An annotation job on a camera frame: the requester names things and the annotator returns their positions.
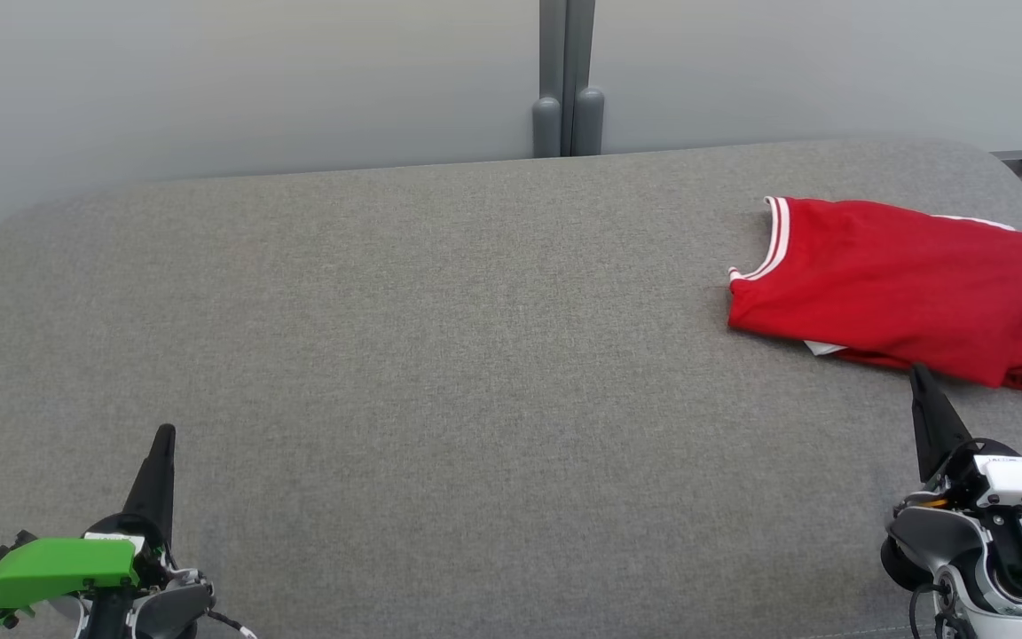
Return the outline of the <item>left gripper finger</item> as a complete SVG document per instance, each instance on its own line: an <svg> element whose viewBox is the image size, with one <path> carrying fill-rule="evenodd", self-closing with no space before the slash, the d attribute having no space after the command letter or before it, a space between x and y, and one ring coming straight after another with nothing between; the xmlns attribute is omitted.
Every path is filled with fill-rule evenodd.
<svg viewBox="0 0 1022 639"><path fill-rule="evenodd" d="M159 534L173 533L176 428L158 426L124 504L124 514L155 524Z"/></svg>

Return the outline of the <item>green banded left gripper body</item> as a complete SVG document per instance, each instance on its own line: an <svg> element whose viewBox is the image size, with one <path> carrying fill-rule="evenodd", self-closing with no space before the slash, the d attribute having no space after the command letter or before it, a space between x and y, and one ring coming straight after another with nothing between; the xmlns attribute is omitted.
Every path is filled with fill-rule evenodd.
<svg viewBox="0 0 1022 639"><path fill-rule="evenodd" d="M173 534L122 512L103 517L80 537L37 538L0 562L0 626L33 615L41 602L67 598L88 621L109 600L119 619L135 600L158 594L170 580Z"/></svg>

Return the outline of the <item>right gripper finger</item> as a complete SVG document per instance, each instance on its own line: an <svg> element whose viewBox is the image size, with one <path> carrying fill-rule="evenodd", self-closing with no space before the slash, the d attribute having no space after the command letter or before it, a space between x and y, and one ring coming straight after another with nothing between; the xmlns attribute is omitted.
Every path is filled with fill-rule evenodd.
<svg viewBox="0 0 1022 639"><path fill-rule="evenodd" d="M909 369L912 393L912 423L919 478L929 483L939 477L953 454L972 441L960 414L924 364Z"/></svg>

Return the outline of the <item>red jersey with white trim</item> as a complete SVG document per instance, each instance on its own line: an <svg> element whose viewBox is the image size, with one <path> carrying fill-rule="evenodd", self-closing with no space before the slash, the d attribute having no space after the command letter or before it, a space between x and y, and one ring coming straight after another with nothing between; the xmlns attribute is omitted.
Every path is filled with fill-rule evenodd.
<svg viewBox="0 0 1022 639"><path fill-rule="evenodd" d="M770 197L727 324L818 356L1022 390L1022 231L868 200Z"/></svg>

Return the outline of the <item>grey fabric sofa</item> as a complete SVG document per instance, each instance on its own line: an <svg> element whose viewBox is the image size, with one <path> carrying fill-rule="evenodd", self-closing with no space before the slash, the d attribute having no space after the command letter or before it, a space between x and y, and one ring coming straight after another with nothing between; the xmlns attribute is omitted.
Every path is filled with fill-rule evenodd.
<svg viewBox="0 0 1022 639"><path fill-rule="evenodd" d="M831 140L122 187L0 223L0 543L117 512L261 639L908 639L904 373L727 327L768 195L1022 229L985 151Z"/></svg>

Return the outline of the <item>grey partition post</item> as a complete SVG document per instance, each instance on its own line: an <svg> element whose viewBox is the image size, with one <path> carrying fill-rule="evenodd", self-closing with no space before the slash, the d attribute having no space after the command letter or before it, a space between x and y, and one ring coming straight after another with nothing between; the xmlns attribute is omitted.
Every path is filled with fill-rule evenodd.
<svg viewBox="0 0 1022 639"><path fill-rule="evenodd" d="M539 1L539 96L531 106L535 158L562 154L567 0Z"/></svg>
<svg viewBox="0 0 1022 639"><path fill-rule="evenodd" d="M601 153L605 96L591 84L596 0L565 0L562 154Z"/></svg>

